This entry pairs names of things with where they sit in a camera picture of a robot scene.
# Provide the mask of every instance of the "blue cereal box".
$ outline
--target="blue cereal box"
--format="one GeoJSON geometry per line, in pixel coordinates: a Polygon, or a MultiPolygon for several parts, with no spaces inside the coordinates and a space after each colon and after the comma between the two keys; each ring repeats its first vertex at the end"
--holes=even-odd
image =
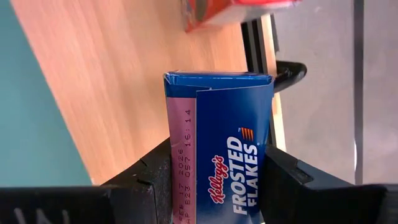
{"type": "Polygon", "coordinates": [[[174,223],[260,223],[270,75],[164,75],[174,223]]]}

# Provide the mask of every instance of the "wooden surface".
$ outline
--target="wooden surface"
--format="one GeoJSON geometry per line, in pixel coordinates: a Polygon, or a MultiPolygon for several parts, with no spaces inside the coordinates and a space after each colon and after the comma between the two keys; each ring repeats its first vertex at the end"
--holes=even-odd
{"type": "MultiPolygon", "coordinates": [[[[264,34],[264,47],[266,49],[268,74],[277,75],[274,38],[272,38],[272,26],[270,15],[261,17],[262,31],[264,34]]],[[[286,151],[284,121],[282,116],[282,105],[280,104],[280,95],[276,93],[272,99],[272,116],[274,119],[274,130],[276,146],[286,151]]]]}
{"type": "Polygon", "coordinates": [[[164,72],[247,70],[240,25],[186,34],[179,0],[12,4],[94,184],[168,137],[164,72]]]}

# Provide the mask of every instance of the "orange stripe logo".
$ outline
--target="orange stripe logo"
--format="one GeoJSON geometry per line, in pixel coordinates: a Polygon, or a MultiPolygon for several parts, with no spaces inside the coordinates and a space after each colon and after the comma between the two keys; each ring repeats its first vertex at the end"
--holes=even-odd
{"type": "Polygon", "coordinates": [[[242,137],[244,140],[249,140],[249,141],[254,140],[253,130],[248,128],[241,128],[241,130],[242,130],[242,137]]]}

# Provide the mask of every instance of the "red box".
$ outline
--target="red box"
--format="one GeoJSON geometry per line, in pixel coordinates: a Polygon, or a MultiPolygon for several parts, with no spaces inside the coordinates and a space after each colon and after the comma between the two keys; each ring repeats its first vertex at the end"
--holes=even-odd
{"type": "Polygon", "coordinates": [[[185,30],[249,21],[300,0],[182,0],[185,30]]]}

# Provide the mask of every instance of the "teal surface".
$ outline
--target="teal surface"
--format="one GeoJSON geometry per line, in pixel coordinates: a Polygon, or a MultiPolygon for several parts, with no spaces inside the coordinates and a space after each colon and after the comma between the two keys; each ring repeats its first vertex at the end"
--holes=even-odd
{"type": "Polygon", "coordinates": [[[0,9],[0,187],[91,185],[10,2],[0,9]]]}

